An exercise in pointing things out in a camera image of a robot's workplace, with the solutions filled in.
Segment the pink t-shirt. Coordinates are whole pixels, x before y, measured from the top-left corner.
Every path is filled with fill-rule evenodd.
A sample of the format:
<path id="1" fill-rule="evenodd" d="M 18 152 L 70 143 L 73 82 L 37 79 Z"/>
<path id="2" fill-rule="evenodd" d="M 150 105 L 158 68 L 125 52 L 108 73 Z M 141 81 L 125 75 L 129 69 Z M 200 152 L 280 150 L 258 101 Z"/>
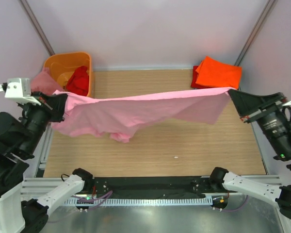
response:
<path id="1" fill-rule="evenodd" d="M 174 118 L 214 124 L 230 101 L 229 87 L 94 99 L 68 92 L 64 121 L 52 128 L 76 137 L 91 134 L 127 143 L 141 128 Z"/>

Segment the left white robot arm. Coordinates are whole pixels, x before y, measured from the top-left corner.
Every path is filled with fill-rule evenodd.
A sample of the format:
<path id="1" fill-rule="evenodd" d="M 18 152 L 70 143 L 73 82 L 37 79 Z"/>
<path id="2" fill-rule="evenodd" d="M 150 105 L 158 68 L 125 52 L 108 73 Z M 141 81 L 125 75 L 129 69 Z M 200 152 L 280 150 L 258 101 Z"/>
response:
<path id="1" fill-rule="evenodd" d="M 23 174 L 51 122 L 64 120 L 67 94 L 30 93 L 32 102 L 19 103 L 22 117 L 0 112 L 0 233 L 38 233 L 49 216 L 74 194 L 90 190 L 93 175 L 78 168 L 42 197 L 22 201 Z"/>

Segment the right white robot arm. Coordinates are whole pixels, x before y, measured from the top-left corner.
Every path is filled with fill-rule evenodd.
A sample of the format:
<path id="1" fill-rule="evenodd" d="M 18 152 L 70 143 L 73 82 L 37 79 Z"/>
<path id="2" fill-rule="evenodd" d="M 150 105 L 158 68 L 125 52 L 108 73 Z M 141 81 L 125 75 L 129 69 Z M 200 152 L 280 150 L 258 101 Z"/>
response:
<path id="1" fill-rule="evenodd" d="M 259 96 L 235 89 L 228 91 L 244 123 L 256 122 L 272 146 L 277 161 L 291 161 L 291 100 L 281 93 Z M 214 190 L 240 192 L 279 209 L 291 220 L 291 184 L 269 185 L 215 167 L 209 182 Z"/>

